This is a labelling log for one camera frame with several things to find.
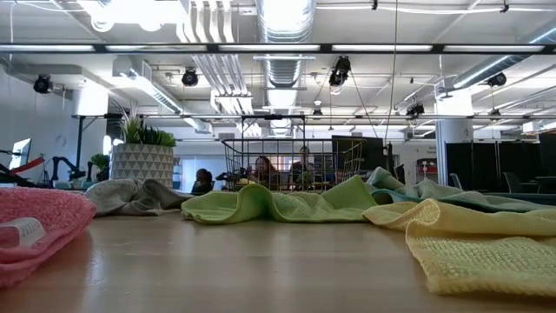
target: teal towel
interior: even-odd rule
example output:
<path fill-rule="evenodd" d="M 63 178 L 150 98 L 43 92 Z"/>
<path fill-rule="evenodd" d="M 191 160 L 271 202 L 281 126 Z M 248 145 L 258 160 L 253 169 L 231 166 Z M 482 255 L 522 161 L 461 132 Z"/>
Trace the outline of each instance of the teal towel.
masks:
<path fill-rule="evenodd" d="M 432 180 L 425 179 L 414 186 L 405 186 L 396 180 L 387 170 L 377 168 L 367 184 L 380 188 L 371 194 L 379 204 L 415 202 L 432 198 L 443 203 L 494 213 L 501 211 L 528 212 L 530 210 L 554 209 L 553 206 L 530 203 L 502 196 L 485 196 L 477 191 L 464 191 L 449 186 L 440 186 Z"/>

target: towel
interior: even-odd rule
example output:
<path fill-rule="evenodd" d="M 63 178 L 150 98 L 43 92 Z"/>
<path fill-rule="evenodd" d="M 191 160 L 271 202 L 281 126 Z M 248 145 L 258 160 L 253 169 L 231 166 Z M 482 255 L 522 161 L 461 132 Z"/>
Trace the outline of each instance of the towel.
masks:
<path fill-rule="evenodd" d="M 61 190 L 0 189 L 0 288 L 11 286 L 79 235 L 95 215 L 84 196 Z"/>
<path fill-rule="evenodd" d="M 191 195 L 177 193 L 147 179 L 115 179 L 91 186 L 85 196 L 96 205 L 99 216 L 158 216 L 163 210 L 179 209 Z"/>
<path fill-rule="evenodd" d="M 430 179 L 425 179 L 414 186 L 405 186 L 396 180 L 387 170 L 377 168 L 367 180 L 367 187 L 379 204 L 391 202 L 421 202 L 432 198 L 444 203 L 451 203 L 469 209 L 494 213 L 501 211 L 528 212 L 554 208 L 542 204 L 530 203 L 519 199 L 502 196 L 486 196 L 477 191 L 463 191 L 449 186 L 440 186 Z"/>
<path fill-rule="evenodd" d="M 182 204 L 186 218 L 199 223 L 240 223 L 268 216 L 285 223 L 366 222 L 364 210 L 376 205 L 359 176 L 321 195 L 272 193 L 258 184 L 239 193 L 212 191 Z"/>
<path fill-rule="evenodd" d="M 406 232 L 433 293 L 556 296 L 556 210 L 490 214 L 427 199 L 363 215 Z"/>

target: white geometric planter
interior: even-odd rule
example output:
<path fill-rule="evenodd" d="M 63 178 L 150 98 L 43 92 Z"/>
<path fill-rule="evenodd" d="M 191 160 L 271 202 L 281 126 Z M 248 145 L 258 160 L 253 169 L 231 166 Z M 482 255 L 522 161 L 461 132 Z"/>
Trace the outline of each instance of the white geometric planter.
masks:
<path fill-rule="evenodd" d="M 110 179 L 152 178 L 172 188 L 174 149 L 152 144 L 121 143 L 112 150 Z"/>

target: air duct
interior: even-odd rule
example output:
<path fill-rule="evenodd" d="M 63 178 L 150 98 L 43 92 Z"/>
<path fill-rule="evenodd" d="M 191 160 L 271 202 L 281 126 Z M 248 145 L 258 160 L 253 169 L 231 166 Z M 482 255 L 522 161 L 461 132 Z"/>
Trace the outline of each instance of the air duct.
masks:
<path fill-rule="evenodd" d="M 556 43 L 556 19 L 544 24 L 529 36 L 523 38 L 523 43 L 530 44 L 554 44 Z M 453 88 L 448 91 L 469 88 L 481 83 L 490 77 L 507 70 L 521 61 L 531 57 L 530 55 L 490 57 L 485 62 L 473 67 L 467 72 L 458 75 L 452 82 Z"/>
<path fill-rule="evenodd" d="M 264 43 L 305 43 L 313 27 L 315 0 L 257 0 L 259 33 Z M 266 60 L 264 63 L 268 104 L 280 108 L 294 106 L 301 81 L 302 60 Z M 277 135 L 288 130 L 282 121 L 272 121 Z"/>

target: wire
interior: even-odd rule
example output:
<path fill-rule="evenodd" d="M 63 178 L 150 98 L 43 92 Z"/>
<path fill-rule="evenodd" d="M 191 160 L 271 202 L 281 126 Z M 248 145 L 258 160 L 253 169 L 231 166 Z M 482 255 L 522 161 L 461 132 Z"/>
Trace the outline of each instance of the wire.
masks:
<path fill-rule="evenodd" d="M 371 10 L 370 5 L 357 5 L 357 6 L 317 6 L 317 10 Z M 466 14 L 480 14 L 480 13 L 500 13 L 500 8 L 491 9 L 474 9 L 474 10 L 423 10 L 423 9 L 409 9 L 396 7 L 380 6 L 377 10 L 395 11 L 409 14 L 430 14 L 430 15 L 466 15 Z M 554 12 L 554 9 L 541 9 L 541 8 L 510 8 L 510 11 L 515 12 Z"/>
<path fill-rule="evenodd" d="M 361 100 L 361 105 L 363 106 L 363 109 L 365 110 L 365 115 L 368 118 L 368 123 L 371 124 L 371 127 L 373 128 L 374 135 L 378 138 L 379 135 L 376 133 L 376 129 L 374 128 L 373 121 L 371 120 L 371 117 L 368 114 L 367 106 L 365 105 L 365 102 L 363 101 L 363 97 L 361 96 L 361 93 L 359 92 L 359 88 L 357 87 L 357 82 L 355 81 L 354 73 L 351 70 L 350 70 L 350 72 L 351 72 L 351 78 L 354 80 L 355 90 L 357 90 L 357 95 L 359 96 L 359 100 Z"/>
<path fill-rule="evenodd" d="M 16 8 L 17 2 L 14 2 L 10 6 L 10 42 L 14 43 L 14 9 Z"/>
<path fill-rule="evenodd" d="M 390 110 L 388 110 L 388 118 L 386 120 L 386 131 L 384 132 L 384 144 L 388 140 L 388 127 L 390 126 L 390 117 L 392 116 L 392 110 L 394 109 L 394 80 L 396 78 L 396 57 L 397 57 L 397 47 L 398 47 L 398 3 L 396 0 L 396 15 L 394 18 L 394 64 L 392 66 L 392 89 L 390 90 Z"/>
<path fill-rule="evenodd" d="M 45 7 L 42 7 L 40 5 L 36 5 L 36 4 L 33 4 L 33 3 L 26 3 L 26 2 L 21 2 L 20 4 L 29 5 L 30 7 L 37 8 L 37 9 L 40 9 L 40 10 L 47 10 L 47 11 L 50 11 L 50 12 L 84 12 L 85 11 L 85 9 L 78 9 L 78 10 L 51 9 L 51 8 L 45 8 Z"/>

